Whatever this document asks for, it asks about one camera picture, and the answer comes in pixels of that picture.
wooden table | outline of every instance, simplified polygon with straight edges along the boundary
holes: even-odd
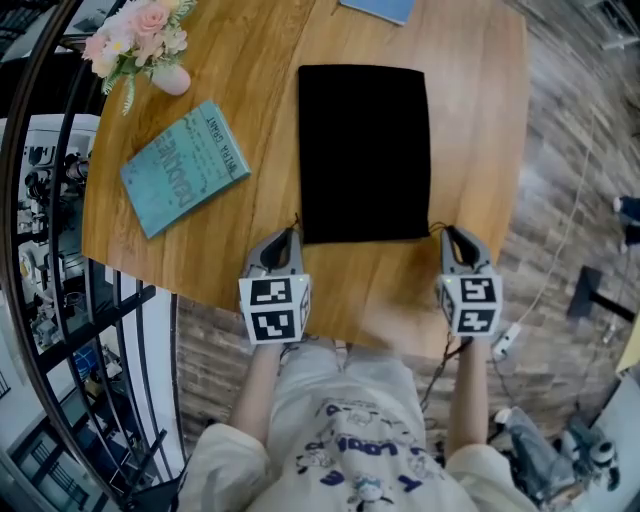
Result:
[[[138,77],[134,108],[118,86],[98,131],[84,208],[89,258],[204,304],[238,309],[248,251],[300,211],[297,70],[351,63],[425,72],[431,123],[429,220],[473,231],[497,259],[515,200],[528,106],[526,28],[498,0],[417,0],[404,27],[336,0],[201,0],[186,20],[190,90],[168,96]],[[175,120],[218,103],[253,174],[147,240],[119,169]],[[439,356],[433,299],[439,243],[304,248],[314,283],[307,330]]]

book cover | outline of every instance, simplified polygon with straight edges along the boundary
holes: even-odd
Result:
[[[205,101],[120,171],[147,238],[251,174],[220,111]]]
[[[340,0],[340,3],[404,25],[409,21],[415,0]]]

white vase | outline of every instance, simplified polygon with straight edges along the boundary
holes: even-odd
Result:
[[[154,70],[151,83],[168,94],[180,96],[189,89],[191,77],[182,66],[176,64]]]

black stand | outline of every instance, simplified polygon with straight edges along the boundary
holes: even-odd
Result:
[[[600,295],[597,290],[600,285],[602,272],[591,267],[584,266],[580,270],[580,278],[576,284],[576,290],[573,293],[573,299],[569,304],[567,317],[570,319],[578,319],[589,316],[591,307],[594,303],[599,304],[613,314],[624,318],[627,322],[633,322],[636,315],[633,311],[622,307],[620,304],[613,302]]]

shoe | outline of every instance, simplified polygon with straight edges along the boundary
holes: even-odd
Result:
[[[493,421],[498,425],[506,425],[510,417],[511,417],[510,408],[500,409],[493,417]]]

